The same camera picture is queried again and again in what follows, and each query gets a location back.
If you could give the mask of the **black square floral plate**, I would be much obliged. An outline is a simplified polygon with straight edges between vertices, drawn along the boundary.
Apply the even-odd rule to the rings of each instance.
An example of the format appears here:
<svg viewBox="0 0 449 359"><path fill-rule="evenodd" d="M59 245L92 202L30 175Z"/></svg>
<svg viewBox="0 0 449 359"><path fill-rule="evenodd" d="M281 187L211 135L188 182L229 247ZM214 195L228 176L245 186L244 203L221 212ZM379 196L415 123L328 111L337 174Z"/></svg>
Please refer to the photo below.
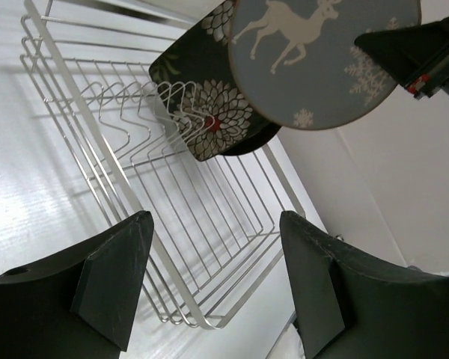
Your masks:
<svg viewBox="0 0 449 359"><path fill-rule="evenodd" d="M200 162L230 150L260 128L230 70L227 45L234 8L234 1L223 1L149 68L168 113Z"/></svg>

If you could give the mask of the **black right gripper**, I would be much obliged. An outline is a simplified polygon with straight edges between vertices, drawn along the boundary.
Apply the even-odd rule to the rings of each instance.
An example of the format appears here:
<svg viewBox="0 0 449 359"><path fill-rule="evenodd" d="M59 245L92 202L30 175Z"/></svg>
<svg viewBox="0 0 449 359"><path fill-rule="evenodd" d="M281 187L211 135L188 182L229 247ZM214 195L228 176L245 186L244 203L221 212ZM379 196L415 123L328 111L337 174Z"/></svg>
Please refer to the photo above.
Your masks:
<svg viewBox="0 0 449 359"><path fill-rule="evenodd" d="M414 98L449 96L449 16L395 30L362 34L355 45Z"/></svg>

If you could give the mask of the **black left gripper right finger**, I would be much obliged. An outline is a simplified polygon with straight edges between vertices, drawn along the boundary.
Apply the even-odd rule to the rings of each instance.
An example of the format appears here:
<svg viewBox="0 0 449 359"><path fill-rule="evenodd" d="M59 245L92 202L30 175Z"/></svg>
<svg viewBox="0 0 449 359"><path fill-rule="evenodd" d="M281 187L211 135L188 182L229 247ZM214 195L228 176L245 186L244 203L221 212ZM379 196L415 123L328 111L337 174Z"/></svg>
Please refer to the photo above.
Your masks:
<svg viewBox="0 0 449 359"><path fill-rule="evenodd" d="M295 212L279 226L307 358L449 358L449 276L382 260Z"/></svg>

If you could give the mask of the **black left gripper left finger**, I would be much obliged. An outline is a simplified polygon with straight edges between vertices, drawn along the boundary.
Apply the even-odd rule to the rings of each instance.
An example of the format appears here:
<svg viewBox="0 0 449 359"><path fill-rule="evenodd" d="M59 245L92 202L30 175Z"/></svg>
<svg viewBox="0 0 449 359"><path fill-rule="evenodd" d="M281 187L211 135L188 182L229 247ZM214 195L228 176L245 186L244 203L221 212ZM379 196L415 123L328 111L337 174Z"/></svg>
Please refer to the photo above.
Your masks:
<svg viewBox="0 0 449 359"><path fill-rule="evenodd" d="M128 349L153 238L140 211L0 275L0 358L118 358Z"/></svg>

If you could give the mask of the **grey reindeer plate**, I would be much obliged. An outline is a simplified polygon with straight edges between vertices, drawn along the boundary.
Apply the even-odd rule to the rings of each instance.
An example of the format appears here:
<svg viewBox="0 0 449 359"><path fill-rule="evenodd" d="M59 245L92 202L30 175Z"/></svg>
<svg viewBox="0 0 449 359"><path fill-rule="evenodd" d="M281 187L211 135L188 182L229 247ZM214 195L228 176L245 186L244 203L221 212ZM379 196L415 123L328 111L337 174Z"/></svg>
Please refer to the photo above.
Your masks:
<svg viewBox="0 0 449 359"><path fill-rule="evenodd" d="M231 72L267 120L306 131L337 128L374 110L397 86L356 38L420 21L419 1L238 1Z"/></svg>

